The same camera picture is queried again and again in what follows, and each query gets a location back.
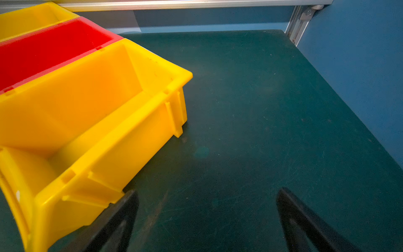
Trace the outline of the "yellow bin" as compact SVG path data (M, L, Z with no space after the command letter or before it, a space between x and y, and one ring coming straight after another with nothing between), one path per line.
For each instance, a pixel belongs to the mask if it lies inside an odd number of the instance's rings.
M78 17L77 14L53 2L4 13L1 14L1 42Z
M192 73L122 39L1 95L1 189L27 252L90 225L187 121Z

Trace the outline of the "aluminium back frame rail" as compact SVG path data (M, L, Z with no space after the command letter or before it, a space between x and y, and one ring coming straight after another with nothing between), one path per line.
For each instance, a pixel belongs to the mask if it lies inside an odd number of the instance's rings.
M331 5L332 0L56 1L72 12Z

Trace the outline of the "aluminium right corner post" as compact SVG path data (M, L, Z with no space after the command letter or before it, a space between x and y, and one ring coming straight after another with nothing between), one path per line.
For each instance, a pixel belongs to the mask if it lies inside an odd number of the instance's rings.
M299 42L315 13L323 8L324 5L295 6L285 30L286 36L295 46L299 45Z

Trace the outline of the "yellow bin near right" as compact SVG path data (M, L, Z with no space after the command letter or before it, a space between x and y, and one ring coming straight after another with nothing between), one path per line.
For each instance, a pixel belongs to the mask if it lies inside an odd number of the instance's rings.
M122 39L1 95L1 189L27 252L90 225L187 121L192 73Z

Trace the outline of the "yellow bin far left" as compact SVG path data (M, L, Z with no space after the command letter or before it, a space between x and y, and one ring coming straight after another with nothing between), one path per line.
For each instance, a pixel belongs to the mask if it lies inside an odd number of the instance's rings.
M1 14L1 42L78 17L77 14L53 2L4 13Z

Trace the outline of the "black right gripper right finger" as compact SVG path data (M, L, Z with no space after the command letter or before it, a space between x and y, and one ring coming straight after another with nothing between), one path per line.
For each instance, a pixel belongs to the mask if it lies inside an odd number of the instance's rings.
M358 247L316 215L289 189L281 188L279 190L276 204L290 252L310 252L308 241L319 252L360 251Z

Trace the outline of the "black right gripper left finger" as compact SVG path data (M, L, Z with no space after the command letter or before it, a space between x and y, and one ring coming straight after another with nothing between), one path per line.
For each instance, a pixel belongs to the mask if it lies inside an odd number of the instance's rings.
M109 206L76 239L62 249L63 252L126 252L129 246L139 197L135 190Z

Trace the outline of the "red middle bin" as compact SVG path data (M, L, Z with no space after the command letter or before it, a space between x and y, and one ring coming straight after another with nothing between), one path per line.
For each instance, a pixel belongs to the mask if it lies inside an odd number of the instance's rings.
M1 43L1 93L123 38L79 17Z

